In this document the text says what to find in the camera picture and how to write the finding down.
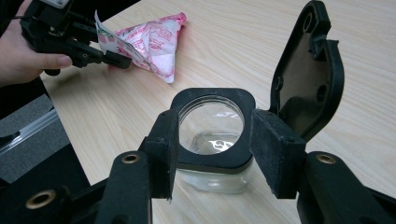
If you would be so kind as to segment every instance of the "plastic packaging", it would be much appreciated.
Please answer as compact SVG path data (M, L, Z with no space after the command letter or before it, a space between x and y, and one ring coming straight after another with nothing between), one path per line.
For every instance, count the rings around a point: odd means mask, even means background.
M99 46L132 58L132 62L155 73L166 83L175 76L177 40L187 17L183 12L148 21L116 32L109 31L95 13Z

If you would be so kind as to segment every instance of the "finger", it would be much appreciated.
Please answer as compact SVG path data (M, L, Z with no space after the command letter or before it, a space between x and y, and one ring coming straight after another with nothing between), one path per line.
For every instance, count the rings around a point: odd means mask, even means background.
M35 69L61 69L73 64L71 58L63 54L35 53L25 60L27 66Z
M32 3L32 0L24 0L21 4L20 8L18 9L17 16L23 16L26 9L30 6L31 3Z

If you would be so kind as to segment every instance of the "gray carpet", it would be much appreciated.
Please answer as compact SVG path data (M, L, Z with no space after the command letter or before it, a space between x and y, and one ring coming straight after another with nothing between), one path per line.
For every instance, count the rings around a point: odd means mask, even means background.
M0 178L8 183L69 144L64 126L47 95L0 120L0 137L18 131L23 131L19 137L0 145Z

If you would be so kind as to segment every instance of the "light wood tabletop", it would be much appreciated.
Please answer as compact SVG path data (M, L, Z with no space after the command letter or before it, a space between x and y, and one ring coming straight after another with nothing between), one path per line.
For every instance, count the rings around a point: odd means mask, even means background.
M143 0L104 21L111 30L184 12L175 81L132 65L64 69L41 77L86 175L137 150L157 116L187 88L241 88L268 109L276 65L306 0ZM340 157L363 185L396 197L396 1L323 1L346 82L330 123L308 144ZM295 200L277 200L256 162L246 192L203 192L177 175L173 200L153 200L154 223L299 223Z

